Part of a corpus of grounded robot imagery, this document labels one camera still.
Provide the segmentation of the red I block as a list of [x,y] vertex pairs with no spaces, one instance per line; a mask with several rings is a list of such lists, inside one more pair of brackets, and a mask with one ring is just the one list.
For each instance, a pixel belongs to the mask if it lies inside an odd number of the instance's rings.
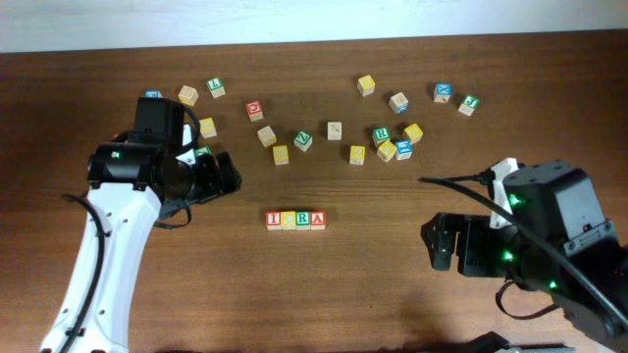
[[282,228],[281,213],[279,211],[266,213],[266,227],[268,230],[276,230]]

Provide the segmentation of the yellow C block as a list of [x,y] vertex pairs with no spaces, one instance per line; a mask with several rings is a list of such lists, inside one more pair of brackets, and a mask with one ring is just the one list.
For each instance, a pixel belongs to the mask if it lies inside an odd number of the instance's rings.
[[282,211],[281,212],[281,229],[295,229],[296,228],[296,212],[295,211]]

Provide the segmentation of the green r block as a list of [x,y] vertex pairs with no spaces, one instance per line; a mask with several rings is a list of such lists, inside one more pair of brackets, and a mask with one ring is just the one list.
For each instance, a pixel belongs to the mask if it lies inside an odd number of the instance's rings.
[[297,230],[311,229],[311,213],[309,211],[297,211],[295,213],[295,228]]
[[374,145],[379,147],[382,143],[391,139],[390,131],[387,127],[376,127],[373,129],[372,138]]

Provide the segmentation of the red A block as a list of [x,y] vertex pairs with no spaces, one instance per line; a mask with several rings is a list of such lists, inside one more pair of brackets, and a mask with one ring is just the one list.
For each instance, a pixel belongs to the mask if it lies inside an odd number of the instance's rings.
[[327,225],[326,213],[324,211],[313,211],[310,213],[310,228],[325,229]]

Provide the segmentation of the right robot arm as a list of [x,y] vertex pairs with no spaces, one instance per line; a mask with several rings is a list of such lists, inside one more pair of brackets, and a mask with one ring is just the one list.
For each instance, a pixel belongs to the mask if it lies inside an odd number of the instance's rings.
[[451,259],[465,277],[499,277],[540,291],[572,326],[614,351],[627,349],[627,249],[589,175],[561,160],[525,166],[507,158],[472,176],[424,177],[491,210],[439,212],[421,227],[436,271]]

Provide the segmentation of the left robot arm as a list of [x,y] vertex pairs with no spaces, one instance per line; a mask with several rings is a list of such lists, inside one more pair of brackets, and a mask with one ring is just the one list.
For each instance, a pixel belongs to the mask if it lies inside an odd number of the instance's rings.
[[226,152],[198,146],[201,123],[187,106],[141,97],[134,125],[89,157],[87,191],[66,195],[86,211],[60,312],[43,352],[126,352],[133,291],[148,236],[171,217],[239,190]]

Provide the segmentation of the blue S block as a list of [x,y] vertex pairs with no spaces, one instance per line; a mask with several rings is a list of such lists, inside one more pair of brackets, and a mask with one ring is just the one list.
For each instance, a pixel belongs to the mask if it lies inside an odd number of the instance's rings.
[[159,90],[145,90],[144,96],[147,98],[162,98],[162,93]]

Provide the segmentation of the plain wood yellow-side block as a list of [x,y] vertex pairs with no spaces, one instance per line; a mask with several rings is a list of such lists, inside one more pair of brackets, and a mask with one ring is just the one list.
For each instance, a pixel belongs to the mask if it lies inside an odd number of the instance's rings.
[[183,104],[193,107],[198,100],[199,94],[195,88],[188,85],[183,85],[178,94],[178,97]]

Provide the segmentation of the green V block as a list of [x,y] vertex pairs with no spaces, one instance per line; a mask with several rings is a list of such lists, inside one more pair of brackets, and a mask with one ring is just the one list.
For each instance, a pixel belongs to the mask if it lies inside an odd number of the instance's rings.
[[199,157],[202,155],[211,155],[211,154],[212,152],[208,146],[203,146],[194,150],[194,155],[196,157]]

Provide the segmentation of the yellow block centre left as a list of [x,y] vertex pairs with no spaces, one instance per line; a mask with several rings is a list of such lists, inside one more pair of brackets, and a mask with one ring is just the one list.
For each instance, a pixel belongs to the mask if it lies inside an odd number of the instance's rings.
[[203,138],[211,138],[217,136],[217,130],[212,118],[206,118],[199,121],[200,133]]

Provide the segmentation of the yellow S block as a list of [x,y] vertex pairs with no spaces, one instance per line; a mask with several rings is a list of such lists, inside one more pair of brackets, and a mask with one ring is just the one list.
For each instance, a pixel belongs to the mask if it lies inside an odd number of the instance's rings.
[[277,145],[273,147],[274,163],[279,165],[286,165],[289,163],[288,147],[286,145]]

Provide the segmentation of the plain wood block centre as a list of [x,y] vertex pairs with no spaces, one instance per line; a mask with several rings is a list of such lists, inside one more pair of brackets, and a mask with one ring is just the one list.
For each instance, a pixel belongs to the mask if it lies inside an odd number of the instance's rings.
[[257,131],[258,138],[262,145],[267,148],[277,142],[277,136],[270,126],[264,126]]

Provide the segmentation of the green L block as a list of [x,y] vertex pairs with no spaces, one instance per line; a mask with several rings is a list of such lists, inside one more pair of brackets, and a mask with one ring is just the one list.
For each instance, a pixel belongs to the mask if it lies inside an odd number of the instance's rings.
[[226,94],[225,86],[219,77],[213,77],[206,82],[213,98],[219,98]]

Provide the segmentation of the red Q block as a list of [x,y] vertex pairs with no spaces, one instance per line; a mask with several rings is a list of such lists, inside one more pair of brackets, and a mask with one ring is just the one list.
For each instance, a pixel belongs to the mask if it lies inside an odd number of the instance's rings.
[[259,121],[263,118],[263,110],[261,103],[256,100],[245,105],[247,115],[252,122]]

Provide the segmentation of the green Z block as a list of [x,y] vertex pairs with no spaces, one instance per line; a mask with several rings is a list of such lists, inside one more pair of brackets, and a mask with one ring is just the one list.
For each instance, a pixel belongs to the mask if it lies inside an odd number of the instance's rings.
[[310,148],[312,142],[313,136],[304,130],[301,130],[293,140],[294,145],[303,152]]

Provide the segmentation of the blue I block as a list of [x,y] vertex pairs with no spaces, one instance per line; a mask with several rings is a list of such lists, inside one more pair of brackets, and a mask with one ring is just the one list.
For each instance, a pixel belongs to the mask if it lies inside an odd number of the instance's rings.
[[395,147],[396,147],[395,158],[397,160],[408,159],[411,157],[413,153],[412,144],[407,139],[397,141],[395,143]]

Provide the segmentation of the yellow block pair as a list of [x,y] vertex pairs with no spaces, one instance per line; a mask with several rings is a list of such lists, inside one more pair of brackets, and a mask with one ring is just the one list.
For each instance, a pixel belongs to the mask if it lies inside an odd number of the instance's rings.
[[379,145],[377,149],[377,156],[387,163],[395,156],[396,151],[396,146],[389,140],[386,140]]
[[349,151],[350,165],[363,165],[365,161],[365,147],[361,145],[351,145]]

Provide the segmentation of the yellow M block right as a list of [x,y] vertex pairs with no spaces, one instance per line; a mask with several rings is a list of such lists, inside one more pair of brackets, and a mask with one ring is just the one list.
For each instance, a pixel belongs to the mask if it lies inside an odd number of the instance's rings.
[[407,139],[411,144],[419,142],[422,139],[423,134],[423,130],[417,124],[407,126],[403,130],[404,138]]

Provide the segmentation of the plain wood block upright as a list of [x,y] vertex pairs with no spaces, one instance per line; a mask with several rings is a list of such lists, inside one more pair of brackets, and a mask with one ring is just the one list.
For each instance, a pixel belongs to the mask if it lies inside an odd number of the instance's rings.
[[341,122],[328,122],[328,139],[331,141],[341,140],[342,124]]

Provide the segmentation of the yellow block right pair left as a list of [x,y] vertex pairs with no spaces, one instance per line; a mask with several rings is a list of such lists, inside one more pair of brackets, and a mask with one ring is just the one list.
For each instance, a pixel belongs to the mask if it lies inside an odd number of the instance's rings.
[[349,151],[350,165],[363,165],[365,161],[365,147],[361,145],[351,145]]

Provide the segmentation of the green J block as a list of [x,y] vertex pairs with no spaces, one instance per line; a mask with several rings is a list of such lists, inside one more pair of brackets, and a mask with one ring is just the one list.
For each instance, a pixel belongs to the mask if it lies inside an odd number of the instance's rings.
[[467,117],[470,117],[474,111],[478,108],[480,104],[480,99],[473,95],[466,95],[462,100],[458,111]]

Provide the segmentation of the wood block blue side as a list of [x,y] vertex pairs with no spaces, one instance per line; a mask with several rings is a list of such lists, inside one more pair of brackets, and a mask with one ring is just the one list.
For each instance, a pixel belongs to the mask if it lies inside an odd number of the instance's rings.
[[396,114],[400,114],[408,109],[409,102],[402,92],[398,92],[390,98],[389,105]]

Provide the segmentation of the blue X block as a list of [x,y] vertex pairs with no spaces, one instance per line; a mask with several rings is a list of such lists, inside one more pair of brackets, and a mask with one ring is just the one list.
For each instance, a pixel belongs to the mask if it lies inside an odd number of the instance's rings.
[[450,83],[438,82],[434,90],[434,101],[436,103],[447,103],[452,95],[452,86]]

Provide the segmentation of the yellow block top right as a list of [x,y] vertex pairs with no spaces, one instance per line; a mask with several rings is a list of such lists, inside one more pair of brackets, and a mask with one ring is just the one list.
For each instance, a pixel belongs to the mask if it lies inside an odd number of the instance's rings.
[[357,81],[357,89],[362,96],[367,96],[375,91],[376,83],[370,75],[362,76]]

